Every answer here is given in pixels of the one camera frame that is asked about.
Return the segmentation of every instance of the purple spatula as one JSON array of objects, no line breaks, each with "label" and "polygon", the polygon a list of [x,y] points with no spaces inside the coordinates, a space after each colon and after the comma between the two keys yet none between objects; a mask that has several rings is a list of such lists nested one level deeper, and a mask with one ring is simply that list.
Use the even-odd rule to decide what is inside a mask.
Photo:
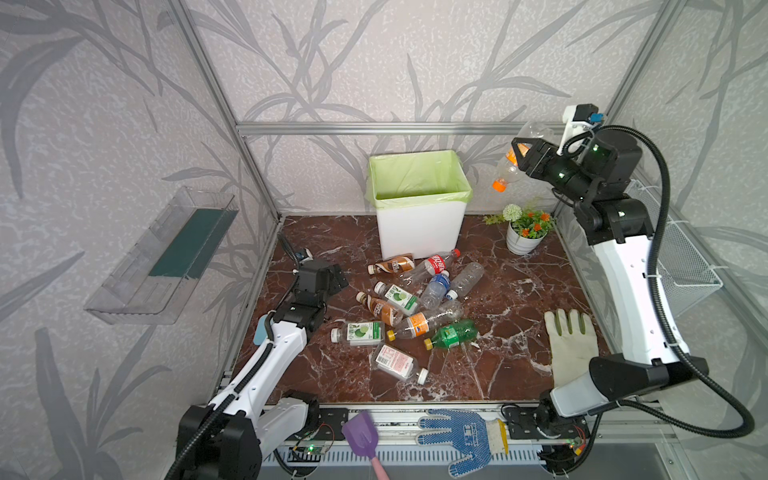
[{"label": "purple spatula", "polygon": [[349,442],[349,447],[352,448],[355,455],[371,459],[376,477],[379,480],[389,480],[386,472],[384,472],[384,467],[376,457],[379,433],[376,431],[376,426],[373,425],[371,414],[367,410],[363,410],[345,423],[341,431],[344,432],[346,441]]}]

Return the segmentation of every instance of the plastic bottle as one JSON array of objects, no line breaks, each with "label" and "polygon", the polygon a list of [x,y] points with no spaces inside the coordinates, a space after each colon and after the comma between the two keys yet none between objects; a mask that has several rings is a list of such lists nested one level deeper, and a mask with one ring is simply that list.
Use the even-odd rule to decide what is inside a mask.
[{"label": "plastic bottle", "polygon": [[439,275],[435,275],[432,280],[427,283],[427,287],[424,289],[424,293],[422,293],[421,297],[419,298],[424,310],[432,310],[433,308],[437,307],[440,302],[442,302],[442,298],[451,287],[451,283],[449,282],[448,277],[448,271],[443,270]]},{"label": "plastic bottle", "polygon": [[458,300],[449,300],[434,310],[426,310],[404,319],[394,330],[386,333],[390,342],[395,338],[412,339],[429,330],[450,323],[464,315],[464,307]]},{"label": "plastic bottle", "polygon": [[415,358],[386,344],[379,346],[371,355],[371,363],[374,369],[383,370],[403,381],[415,379],[419,385],[424,385],[429,374],[427,369],[419,368]]},{"label": "plastic bottle", "polygon": [[405,255],[398,255],[397,257],[388,258],[378,263],[368,265],[368,274],[373,275],[375,273],[402,273],[409,270],[413,270],[416,264],[413,261],[413,254],[406,253]]},{"label": "plastic bottle", "polygon": [[345,323],[342,328],[331,330],[331,343],[348,346],[379,345],[384,340],[384,325],[381,322]]},{"label": "plastic bottle", "polygon": [[480,263],[472,262],[464,267],[464,270],[456,276],[451,282],[451,287],[445,298],[448,300],[456,300],[461,297],[464,298],[472,287],[482,278],[485,273],[485,268]]},{"label": "plastic bottle", "polygon": [[451,266],[451,264],[461,255],[462,253],[458,251],[458,248],[455,248],[450,252],[435,253],[430,258],[421,262],[415,269],[409,272],[400,273],[398,281],[403,286],[421,283]]},{"label": "plastic bottle", "polygon": [[[545,124],[537,121],[529,121],[520,129],[516,137],[519,138],[543,138],[544,140],[555,143],[554,131]],[[525,156],[528,151],[527,144],[519,144],[520,153]],[[493,189],[503,192],[507,185],[522,180],[525,174],[518,169],[518,159],[515,151],[510,148],[509,152],[498,161],[496,166],[496,179],[493,181]]]},{"label": "plastic bottle", "polygon": [[427,350],[449,349],[459,343],[467,342],[478,335],[475,322],[471,319],[461,319],[456,323],[440,327],[431,339],[424,340]]},{"label": "plastic bottle", "polygon": [[389,305],[386,300],[370,296],[365,292],[358,292],[355,298],[358,302],[362,303],[374,317],[380,319],[389,326],[395,326],[402,320],[402,313],[392,305]]},{"label": "plastic bottle", "polygon": [[406,315],[413,315],[419,310],[419,298],[413,293],[406,292],[397,285],[384,282],[378,282],[373,287],[373,291],[378,293],[389,305],[394,306],[397,310],[403,312]]}]

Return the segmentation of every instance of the white flower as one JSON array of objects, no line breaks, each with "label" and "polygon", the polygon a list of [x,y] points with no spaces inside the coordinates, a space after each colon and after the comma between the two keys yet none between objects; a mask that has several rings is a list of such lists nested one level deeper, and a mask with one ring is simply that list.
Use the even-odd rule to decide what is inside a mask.
[{"label": "white flower", "polygon": [[522,217],[522,214],[523,209],[515,204],[509,204],[504,207],[504,210],[502,210],[502,216],[504,217],[504,220],[507,220],[508,222],[514,222],[515,220]]}]

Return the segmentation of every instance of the wallpapered wall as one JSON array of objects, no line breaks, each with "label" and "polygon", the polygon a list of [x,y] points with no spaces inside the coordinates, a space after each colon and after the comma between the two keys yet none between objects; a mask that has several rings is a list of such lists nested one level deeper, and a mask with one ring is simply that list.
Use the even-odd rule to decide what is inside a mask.
[{"label": "wallpapered wall", "polygon": [[[0,2],[4,480],[159,478],[274,227],[164,8]],[[181,185],[240,208],[181,317],[110,326],[86,313]]]},{"label": "wallpapered wall", "polygon": [[[768,118],[766,2],[689,1],[644,72],[619,124],[648,134],[670,168],[672,204],[692,223],[743,286],[768,306],[768,201],[764,141]],[[658,184],[650,155],[642,165]],[[613,300],[594,255],[572,216],[564,217],[568,246],[604,320],[620,338]],[[768,356],[720,295],[677,319],[694,355],[755,416],[756,432],[725,442],[679,431],[702,479],[764,478],[768,471]],[[662,392],[667,413],[698,425],[732,428],[738,415],[700,382]]]},{"label": "wallpapered wall", "polygon": [[[661,0],[189,0],[239,121],[560,121],[606,108]],[[286,212],[366,212],[367,160],[452,148],[468,211],[548,188],[490,188],[504,137],[262,137],[250,147]]]}]

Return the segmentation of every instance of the white trash can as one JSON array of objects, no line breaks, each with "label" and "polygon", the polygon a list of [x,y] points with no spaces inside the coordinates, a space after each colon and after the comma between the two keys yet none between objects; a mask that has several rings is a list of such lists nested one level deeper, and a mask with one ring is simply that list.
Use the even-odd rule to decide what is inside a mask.
[{"label": "white trash can", "polygon": [[456,247],[472,187],[453,150],[377,155],[366,199],[376,209],[382,258],[426,258]]}]

